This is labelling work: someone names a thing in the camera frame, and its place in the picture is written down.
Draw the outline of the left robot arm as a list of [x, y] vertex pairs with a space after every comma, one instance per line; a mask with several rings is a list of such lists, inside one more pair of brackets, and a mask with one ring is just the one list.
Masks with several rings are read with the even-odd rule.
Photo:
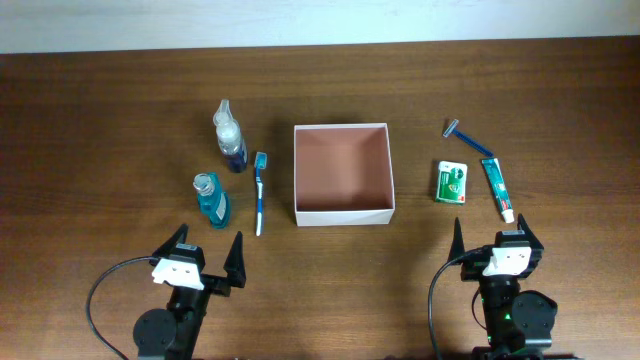
[[183, 224], [152, 254], [152, 277], [172, 288], [166, 306], [149, 310], [136, 321], [133, 341], [139, 359], [190, 359], [212, 296], [228, 297], [246, 284], [243, 234], [238, 232], [225, 260], [224, 276], [205, 274], [204, 251], [186, 242]]

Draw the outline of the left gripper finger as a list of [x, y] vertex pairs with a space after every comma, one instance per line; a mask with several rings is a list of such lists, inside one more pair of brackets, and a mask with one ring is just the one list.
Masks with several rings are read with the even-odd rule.
[[243, 255], [243, 234], [238, 231], [224, 263], [226, 280], [230, 287], [244, 288], [246, 285], [246, 269]]
[[152, 256], [156, 258], [168, 257], [178, 244], [185, 243], [188, 230], [187, 224], [180, 225], [176, 232], [152, 253]]

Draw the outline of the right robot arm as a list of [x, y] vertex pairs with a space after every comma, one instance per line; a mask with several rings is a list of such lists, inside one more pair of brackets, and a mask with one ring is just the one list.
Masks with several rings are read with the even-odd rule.
[[538, 266], [544, 246], [523, 216], [517, 228], [501, 231], [492, 244], [467, 250], [459, 221], [449, 253], [461, 279], [478, 284], [488, 345], [476, 347], [473, 359], [544, 359], [552, 346], [557, 303], [541, 292], [523, 291], [520, 281]]

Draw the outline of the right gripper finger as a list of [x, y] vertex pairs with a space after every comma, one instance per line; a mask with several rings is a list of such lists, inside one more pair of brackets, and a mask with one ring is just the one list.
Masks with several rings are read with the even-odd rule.
[[448, 262], [461, 263], [465, 256], [465, 246], [463, 240], [463, 234], [461, 229], [461, 223], [458, 217], [454, 221], [453, 239], [449, 250]]
[[538, 240], [538, 238], [534, 235], [533, 231], [530, 229], [529, 225], [527, 224], [524, 216], [522, 214], [519, 214], [517, 217], [517, 227], [519, 230], [522, 230], [524, 232], [524, 236], [527, 239], [527, 241], [530, 244], [530, 247], [533, 250], [543, 250], [544, 246], [541, 244], [541, 242]]

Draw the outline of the teal mouthwash bottle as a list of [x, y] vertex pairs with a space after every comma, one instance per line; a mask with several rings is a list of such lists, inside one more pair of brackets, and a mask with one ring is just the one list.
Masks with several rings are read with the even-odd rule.
[[228, 194], [222, 189], [217, 174], [197, 174], [194, 177], [193, 186], [201, 213], [209, 219], [213, 228], [225, 228], [231, 218], [231, 203]]

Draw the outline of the clear blue spray bottle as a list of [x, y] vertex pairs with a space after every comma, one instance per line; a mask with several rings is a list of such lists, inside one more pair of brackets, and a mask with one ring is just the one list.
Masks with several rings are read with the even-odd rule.
[[248, 151], [238, 121], [233, 117], [230, 101], [223, 99], [213, 116], [219, 148], [233, 173], [243, 172], [248, 164]]

